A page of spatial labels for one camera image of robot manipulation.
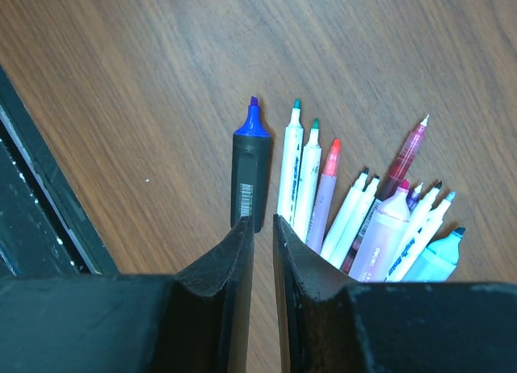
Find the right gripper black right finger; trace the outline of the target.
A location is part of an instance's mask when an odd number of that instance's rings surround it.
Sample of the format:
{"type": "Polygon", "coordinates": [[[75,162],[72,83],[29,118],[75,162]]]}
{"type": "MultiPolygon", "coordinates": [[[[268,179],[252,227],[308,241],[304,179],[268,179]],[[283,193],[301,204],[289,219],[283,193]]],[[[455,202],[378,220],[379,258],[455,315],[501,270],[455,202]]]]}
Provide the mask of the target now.
{"type": "Polygon", "coordinates": [[[515,371],[515,285],[358,283],[272,230],[282,371],[515,371]]]}

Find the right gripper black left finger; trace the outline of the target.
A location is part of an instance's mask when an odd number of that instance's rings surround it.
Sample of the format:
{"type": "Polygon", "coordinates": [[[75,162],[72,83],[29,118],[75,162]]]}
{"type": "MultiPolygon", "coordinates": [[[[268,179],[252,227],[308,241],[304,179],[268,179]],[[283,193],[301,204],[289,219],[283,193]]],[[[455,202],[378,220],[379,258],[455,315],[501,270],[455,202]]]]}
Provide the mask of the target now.
{"type": "Polygon", "coordinates": [[[254,223],[175,275],[1,281],[4,372],[243,372],[254,223]]]}

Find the white marker dark blue cap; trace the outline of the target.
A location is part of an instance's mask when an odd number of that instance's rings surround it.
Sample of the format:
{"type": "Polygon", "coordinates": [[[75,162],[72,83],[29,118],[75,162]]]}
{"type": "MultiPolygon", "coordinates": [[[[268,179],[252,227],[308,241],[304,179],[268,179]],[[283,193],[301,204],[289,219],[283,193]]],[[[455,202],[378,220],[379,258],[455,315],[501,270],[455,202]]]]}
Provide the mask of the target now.
{"type": "Polygon", "coordinates": [[[341,265],[343,264],[343,261],[347,256],[349,249],[351,248],[353,240],[355,239],[361,224],[368,214],[368,210],[372,206],[379,183],[380,177],[378,175],[374,176],[372,181],[366,187],[366,190],[359,197],[359,201],[353,209],[351,218],[349,219],[342,236],[339,238],[333,253],[330,255],[329,263],[335,268],[341,268],[341,265]]]}

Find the lavender highlighter pen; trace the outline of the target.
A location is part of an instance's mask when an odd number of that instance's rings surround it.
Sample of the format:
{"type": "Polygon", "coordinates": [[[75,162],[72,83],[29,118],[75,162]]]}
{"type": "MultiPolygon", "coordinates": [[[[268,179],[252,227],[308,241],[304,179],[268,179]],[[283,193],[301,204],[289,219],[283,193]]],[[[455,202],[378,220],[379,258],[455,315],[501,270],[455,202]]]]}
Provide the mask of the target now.
{"type": "Polygon", "coordinates": [[[395,193],[373,212],[349,276],[361,283],[382,283],[407,229],[410,211],[406,197],[410,183],[403,180],[395,193]]]}

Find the pink highlighter pen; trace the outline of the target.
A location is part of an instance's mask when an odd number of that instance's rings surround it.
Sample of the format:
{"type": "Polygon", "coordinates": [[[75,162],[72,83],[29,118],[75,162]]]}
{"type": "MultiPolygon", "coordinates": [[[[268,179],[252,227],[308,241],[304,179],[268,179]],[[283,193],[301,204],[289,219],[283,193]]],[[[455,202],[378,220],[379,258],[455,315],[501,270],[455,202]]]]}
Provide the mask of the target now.
{"type": "Polygon", "coordinates": [[[320,253],[322,248],[323,237],[330,213],[330,205],[334,196],[340,151],[341,142],[339,139],[335,139],[327,155],[313,205],[306,245],[317,254],[320,253]]]}

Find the light blue highlighter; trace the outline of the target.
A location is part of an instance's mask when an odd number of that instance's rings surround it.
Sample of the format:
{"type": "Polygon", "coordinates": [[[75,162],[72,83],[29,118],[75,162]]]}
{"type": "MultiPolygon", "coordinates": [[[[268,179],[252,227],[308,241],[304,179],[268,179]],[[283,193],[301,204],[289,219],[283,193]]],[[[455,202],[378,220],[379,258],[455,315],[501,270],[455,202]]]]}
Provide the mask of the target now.
{"type": "Polygon", "coordinates": [[[428,244],[403,276],[402,282],[445,282],[460,261],[460,243],[464,233],[465,227],[458,227],[447,237],[428,244]]]}

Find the white pen lavender cap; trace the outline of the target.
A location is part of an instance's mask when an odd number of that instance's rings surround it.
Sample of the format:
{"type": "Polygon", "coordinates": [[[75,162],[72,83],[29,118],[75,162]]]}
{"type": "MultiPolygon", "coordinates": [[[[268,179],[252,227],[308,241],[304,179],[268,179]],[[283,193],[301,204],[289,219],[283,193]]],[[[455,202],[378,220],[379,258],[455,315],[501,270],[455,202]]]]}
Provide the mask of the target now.
{"type": "Polygon", "coordinates": [[[385,282],[394,283],[402,280],[403,276],[414,264],[419,254],[430,242],[430,239],[441,227],[444,214],[451,207],[455,197],[456,192],[451,191],[436,208],[431,209],[427,213],[423,222],[417,228],[414,236],[402,250],[397,261],[393,264],[393,267],[389,268],[389,271],[385,276],[385,282]]]}

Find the white marker black cap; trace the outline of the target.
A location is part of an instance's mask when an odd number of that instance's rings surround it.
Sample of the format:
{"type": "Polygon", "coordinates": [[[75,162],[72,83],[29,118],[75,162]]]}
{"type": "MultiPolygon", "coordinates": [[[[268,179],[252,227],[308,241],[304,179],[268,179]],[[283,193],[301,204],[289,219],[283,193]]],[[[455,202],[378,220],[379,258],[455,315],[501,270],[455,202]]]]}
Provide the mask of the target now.
{"type": "Polygon", "coordinates": [[[405,230],[404,234],[402,235],[402,239],[401,239],[397,249],[395,250],[393,262],[389,268],[393,267],[393,264],[397,261],[397,258],[400,256],[402,250],[405,248],[405,246],[408,244],[408,242],[412,239],[417,228],[423,222],[427,213],[431,210],[432,204],[435,202],[435,199],[441,190],[442,184],[443,183],[441,181],[439,181],[436,185],[434,185],[423,196],[423,198],[417,203],[416,207],[411,212],[408,227],[405,230]]]}

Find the small purple pen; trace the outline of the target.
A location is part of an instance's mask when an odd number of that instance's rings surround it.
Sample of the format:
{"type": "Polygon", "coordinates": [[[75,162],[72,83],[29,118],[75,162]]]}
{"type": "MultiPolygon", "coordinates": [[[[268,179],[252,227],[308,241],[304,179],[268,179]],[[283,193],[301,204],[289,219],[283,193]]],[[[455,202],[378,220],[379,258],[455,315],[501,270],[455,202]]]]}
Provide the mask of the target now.
{"type": "Polygon", "coordinates": [[[407,207],[410,212],[412,212],[416,205],[418,204],[419,196],[422,192],[423,183],[421,182],[419,185],[417,185],[410,194],[408,194],[408,197],[406,198],[407,207]]]}

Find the white marker teal cap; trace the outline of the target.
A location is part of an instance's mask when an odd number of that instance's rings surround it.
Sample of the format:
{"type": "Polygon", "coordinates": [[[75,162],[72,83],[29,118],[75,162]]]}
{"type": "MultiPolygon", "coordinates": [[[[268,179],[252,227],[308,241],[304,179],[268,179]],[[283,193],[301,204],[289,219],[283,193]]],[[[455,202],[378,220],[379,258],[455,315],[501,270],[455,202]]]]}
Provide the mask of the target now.
{"type": "Polygon", "coordinates": [[[296,192],[301,167],[304,128],[301,125],[301,100],[293,104],[291,119],[284,132],[284,148],[280,171],[277,214],[292,223],[296,207],[296,192]]]}

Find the white marker green cap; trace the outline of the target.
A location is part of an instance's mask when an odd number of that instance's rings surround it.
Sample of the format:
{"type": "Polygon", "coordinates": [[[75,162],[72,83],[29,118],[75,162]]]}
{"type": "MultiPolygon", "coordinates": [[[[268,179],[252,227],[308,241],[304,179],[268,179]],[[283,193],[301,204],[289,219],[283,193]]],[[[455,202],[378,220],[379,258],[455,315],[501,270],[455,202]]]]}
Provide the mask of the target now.
{"type": "Polygon", "coordinates": [[[296,197],[293,229],[305,242],[313,212],[319,175],[322,147],[319,144],[320,122],[316,118],[310,128],[309,139],[302,151],[301,175],[296,197]]]}

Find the red transparent pen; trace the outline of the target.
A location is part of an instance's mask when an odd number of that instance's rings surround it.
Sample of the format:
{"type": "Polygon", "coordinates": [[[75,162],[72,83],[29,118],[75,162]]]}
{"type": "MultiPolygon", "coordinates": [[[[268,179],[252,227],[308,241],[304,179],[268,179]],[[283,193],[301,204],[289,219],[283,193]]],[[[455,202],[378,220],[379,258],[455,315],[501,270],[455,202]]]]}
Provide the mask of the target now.
{"type": "Polygon", "coordinates": [[[352,242],[351,248],[349,249],[343,264],[341,265],[340,270],[343,273],[349,273],[357,251],[359,250],[359,246],[364,239],[364,234],[366,233],[374,211],[378,208],[381,202],[385,201],[395,193],[395,190],[405,178],[406,173],[410,168],[414,158],[417,156],[422,141],[424,140],[429,116],[430,115],[427,114],[426,117],[407,136],[404,145],[401,147],[400,152],[394,159],[393,164],[390,166],[388,176],[383,181],[381,189],[378,191],[372,206],[368,210],[363,223],[360,225],[359,231],[357,232],[355,239],[352,242]]]}

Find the black purple highlighter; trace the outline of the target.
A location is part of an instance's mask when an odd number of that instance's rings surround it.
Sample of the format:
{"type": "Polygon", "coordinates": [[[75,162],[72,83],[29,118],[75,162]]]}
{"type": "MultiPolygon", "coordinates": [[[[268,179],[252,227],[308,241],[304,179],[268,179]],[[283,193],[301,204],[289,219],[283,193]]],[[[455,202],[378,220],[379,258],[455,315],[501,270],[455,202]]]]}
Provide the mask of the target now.
{"type": "Polygon", "coordinates": [[[246,121],[233,132],[230,224],[249,216],[262,230],[271,165],[272,137],[263,125],[259,99],[250,98],[246,121]]]}

